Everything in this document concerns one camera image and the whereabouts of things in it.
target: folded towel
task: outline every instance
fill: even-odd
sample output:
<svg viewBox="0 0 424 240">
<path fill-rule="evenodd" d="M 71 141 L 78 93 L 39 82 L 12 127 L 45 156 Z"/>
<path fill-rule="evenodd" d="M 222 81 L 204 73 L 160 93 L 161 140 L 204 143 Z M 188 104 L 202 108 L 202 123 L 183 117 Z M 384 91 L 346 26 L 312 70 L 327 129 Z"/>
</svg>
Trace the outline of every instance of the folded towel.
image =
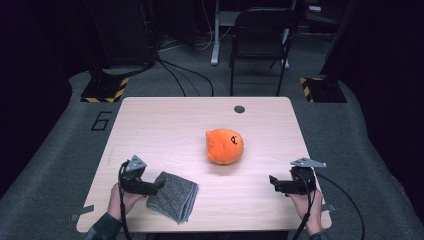
<svg viewBox="0 0 424 240">
<path fill-rule="evenodd" d="M 147 207 L 174 219 L 187 222 L 197 194 L 197 184 L 174 174 L 161 172 L 155 183 L 166 180 L 156 196 L 149 196 Z"/>
</svg>

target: orange plush toy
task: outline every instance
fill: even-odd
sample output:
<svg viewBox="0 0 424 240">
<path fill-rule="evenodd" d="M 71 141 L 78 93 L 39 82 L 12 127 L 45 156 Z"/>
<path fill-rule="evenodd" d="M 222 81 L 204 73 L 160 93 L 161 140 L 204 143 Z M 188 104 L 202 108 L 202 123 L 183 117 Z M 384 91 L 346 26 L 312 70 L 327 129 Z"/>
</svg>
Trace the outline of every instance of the orange plush toy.
<svg viewBox="0 0 424 240">
<path fill-rule="evenodd" d="M 230 129 L 206 131 L 208 159 L 214 163 L 226 165 L 240 159 L 244 151 L 243 138 Z"/>
</svg>

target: table top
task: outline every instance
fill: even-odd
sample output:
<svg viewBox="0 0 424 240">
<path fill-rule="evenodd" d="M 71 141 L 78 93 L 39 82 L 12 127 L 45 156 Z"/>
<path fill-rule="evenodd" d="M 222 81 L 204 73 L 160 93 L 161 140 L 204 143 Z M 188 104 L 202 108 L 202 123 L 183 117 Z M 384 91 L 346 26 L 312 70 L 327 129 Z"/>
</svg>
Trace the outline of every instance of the table top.
<svg viewBox="0 0 424 240">
<path fill-rule="evenodd" d="M 245 111 L 237 113 L 236 106 Z M 244 140 L 234 164 L 207 159 L 205 132 L 217 128 L 232 129 Z M 188 222 L 180 224 L 147 208 L 147 198 L 140 200 L 127 215 L 132 232 L 289 230 L 300 224 L 290 198 L 269 183 L 269 175 L 291 180 L 290 162 L 309 157 L 288 98 L 125 98 L 84 205 L 94 211 L 80 216 L 78 231 L 87 232 L 107 211 L 119 168 L 133 155 L 147 163 L 143 181 L 165 171 L 199 189 Z M 330 227 L 328 212 L 322 222 Z"/>
</svg>

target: yellow and black hazard tape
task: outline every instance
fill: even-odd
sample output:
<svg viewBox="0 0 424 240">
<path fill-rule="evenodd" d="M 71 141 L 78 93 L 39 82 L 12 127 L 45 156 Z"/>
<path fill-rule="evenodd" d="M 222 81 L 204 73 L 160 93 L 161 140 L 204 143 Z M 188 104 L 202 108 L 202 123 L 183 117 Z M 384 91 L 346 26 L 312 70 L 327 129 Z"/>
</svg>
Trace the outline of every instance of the yellow and black hazard tape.
<svg viewBox="0 0 424 240">
<path fill-rule="evenodd" d="M 112 97 L 81 97 L 81 102 L 92 102 L 92 103 L 117 102 L 121 98 L 122 94 L 124 94 L 124 90 L 125 90 L 125 87 L 127 86 L 128 80 L 129 80 L 128 78 L 125 78 L 124 80 L 122 80 L 116 94 Z"/>
<path fill-rule="evenodd" d="M 302 84 L 303 93 L 305 94 L 306 100 L 308 102 L 314 102 L 312 98 L 311 90 L 308 87 L 307 80 L 321 81 L 322 78 L 300 78 L 300 84 Z"/>
</svg>

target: human hand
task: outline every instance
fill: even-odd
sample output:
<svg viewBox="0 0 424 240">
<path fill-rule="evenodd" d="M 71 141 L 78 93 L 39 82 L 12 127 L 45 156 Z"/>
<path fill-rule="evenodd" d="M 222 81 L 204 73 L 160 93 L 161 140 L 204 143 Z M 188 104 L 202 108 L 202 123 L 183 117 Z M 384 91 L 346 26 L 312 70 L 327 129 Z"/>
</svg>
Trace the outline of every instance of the human hand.
<svg viewBox="0 0 424 240">
<path fill-rule="evenodd" d="M 318 189 L 315 191 L 315 200 L 311 207 L 309 220 L 306 223 L 306 230 L 312 236 L 315 233 L 323 231 L 321 223 L 322 193 Z M 310 193 L 311 200 L 314 198 L 314 192 Z M 303 219 L 308 211 L 308 195 L 287 194 L 293 201 L 296 212 L 300 219 Z"/>
<path fill-rule="evenodd" d="M 135 203 L 143 197 L 146 196 L 124 192 L 123 202 L 125 204 L 125 214 L 129 213 L 134 208 Z M 110 191 L 107 212 L 115 219 L 121 220 L 121 199 L 119 196 L 118 183 L 115 183 L 115 185 L 112 187 L 112 190 Z"/>
</svg>

